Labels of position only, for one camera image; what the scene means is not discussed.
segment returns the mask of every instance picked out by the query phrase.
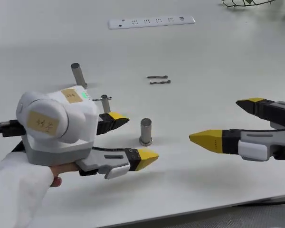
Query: white sleeve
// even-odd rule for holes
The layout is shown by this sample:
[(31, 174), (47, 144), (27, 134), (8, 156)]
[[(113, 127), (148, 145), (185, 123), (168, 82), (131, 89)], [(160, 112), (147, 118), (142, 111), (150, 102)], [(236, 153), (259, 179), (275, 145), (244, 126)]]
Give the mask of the white sleeve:
[(26, 228), (54, 179), (49, 167), (33, 165), (23, 152), (0, 162), (0, 228)]

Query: white power strip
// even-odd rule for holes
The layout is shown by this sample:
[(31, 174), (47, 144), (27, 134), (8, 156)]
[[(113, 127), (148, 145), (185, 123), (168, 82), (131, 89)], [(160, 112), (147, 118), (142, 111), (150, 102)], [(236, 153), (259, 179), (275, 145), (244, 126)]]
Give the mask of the white power strip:
[(135, 18), (135, 19), (120, 19), (110, 20), (109, 29), (129, 29), (152, 26), (165, 25), (183, 25), (194, 24), (195, 20), (192, 16), (166, 16), (155, 18)]

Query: green indicator light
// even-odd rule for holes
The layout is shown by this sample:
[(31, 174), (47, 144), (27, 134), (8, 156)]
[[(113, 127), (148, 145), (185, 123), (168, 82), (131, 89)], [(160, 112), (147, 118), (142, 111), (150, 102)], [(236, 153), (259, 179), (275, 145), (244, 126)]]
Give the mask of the green indicator light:
[(85, 92), (82, 92), (82, 93), (81, 93), (81, 96), (83, 96), (84, 98), (87, 98), (87, 95), (86, 95)]

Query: hand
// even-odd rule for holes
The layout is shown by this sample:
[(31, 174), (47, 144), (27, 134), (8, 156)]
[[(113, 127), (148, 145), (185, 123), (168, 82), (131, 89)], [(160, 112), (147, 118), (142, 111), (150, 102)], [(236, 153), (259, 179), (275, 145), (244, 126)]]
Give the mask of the hand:
[(58, 177), (59, 174), (64, 172), (75, 172), (78, 171), (78, 167), (75, 163), (51, 166), (50, 169), (54, 175), (54, 180), (51, 187), (59, 187), (62, 183), (62, 179)]

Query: beige label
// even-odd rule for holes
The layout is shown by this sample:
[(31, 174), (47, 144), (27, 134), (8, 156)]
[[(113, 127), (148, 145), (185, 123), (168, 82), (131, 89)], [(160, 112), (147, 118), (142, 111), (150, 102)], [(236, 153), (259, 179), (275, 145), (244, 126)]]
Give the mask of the beige label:
[(75, 89), (64, 89), (61, 92), (69, 103), (82, 102), (81, 97), (76, 93)]
[(34, 111), (30, 111), (28, 117), (27, 126), (29, 128), (52, 136), (56, 135), (59, 125), (58, 119), (54, 119)]

